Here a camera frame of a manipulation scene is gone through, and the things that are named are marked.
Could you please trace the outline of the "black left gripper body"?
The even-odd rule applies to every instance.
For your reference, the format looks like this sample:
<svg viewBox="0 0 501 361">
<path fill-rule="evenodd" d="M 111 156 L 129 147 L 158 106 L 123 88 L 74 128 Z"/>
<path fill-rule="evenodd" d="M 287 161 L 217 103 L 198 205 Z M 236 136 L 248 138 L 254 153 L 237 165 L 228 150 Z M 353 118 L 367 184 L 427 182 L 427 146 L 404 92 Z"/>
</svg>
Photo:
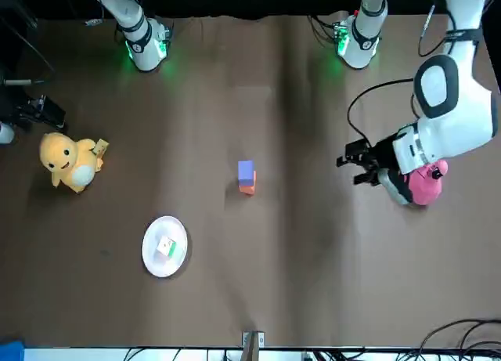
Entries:
<svg viewBox="0 0 501 361">
<path fill-rule="evenodd" d="M 369 148 L 369 158 L 371 169 L 376 171 L 388 168 L 392 171 L 398 170 L 398 162 L 393 147 L 393 139 L 382 139 Z"/>
</svg>

